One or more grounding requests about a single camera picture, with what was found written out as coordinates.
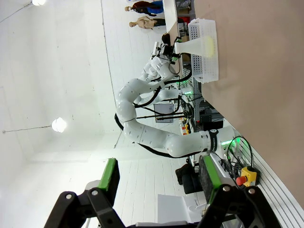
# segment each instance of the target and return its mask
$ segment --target brown tabletop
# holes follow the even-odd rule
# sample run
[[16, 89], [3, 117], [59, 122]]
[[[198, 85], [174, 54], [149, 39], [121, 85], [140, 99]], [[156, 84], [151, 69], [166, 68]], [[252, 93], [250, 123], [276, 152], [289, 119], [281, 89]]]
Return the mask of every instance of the brown tabletop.
[[304, 1], [196, 0], [216, 21], [219, 81], [204, 98], [304, 207]]

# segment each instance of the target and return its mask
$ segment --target white ceiling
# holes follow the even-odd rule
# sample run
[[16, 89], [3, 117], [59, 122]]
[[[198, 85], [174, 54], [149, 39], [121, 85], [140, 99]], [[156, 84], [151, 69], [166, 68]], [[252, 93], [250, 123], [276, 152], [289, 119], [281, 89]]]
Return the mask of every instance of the white ceiling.
[[31, 0], [0, 0], [0, 21], [30, 2]]
[[[0, 18], [27, 3], [0, 0]], [[63, 134], [0, 134], [6, 148], [17, 144], [29, 157], [59, 138], [119, 131], [104, 41], [100, 0], [48, 0], [0, 23], [0, 127], [44, 126], [59, 116], [68, 123]]]

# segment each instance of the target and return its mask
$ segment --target red clothing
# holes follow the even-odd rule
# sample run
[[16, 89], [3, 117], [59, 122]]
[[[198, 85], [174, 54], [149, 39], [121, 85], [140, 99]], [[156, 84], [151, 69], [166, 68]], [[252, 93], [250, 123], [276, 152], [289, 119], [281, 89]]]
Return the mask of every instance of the red clothing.
[[147, 1], [137, 1], [132, 6], [133, 10], [138, 12], [138, 13], [145, 13], [145, 14], [148, 14], [149, 16], [151, 16], [151, 17], [155, 17], [156, 14], [149, 13], [147, 7], [155, 8], [155, 9], [160, 8], [159, 6], [156, 6], [156, 5], [152, 4], [151, 2], [147, 2]]

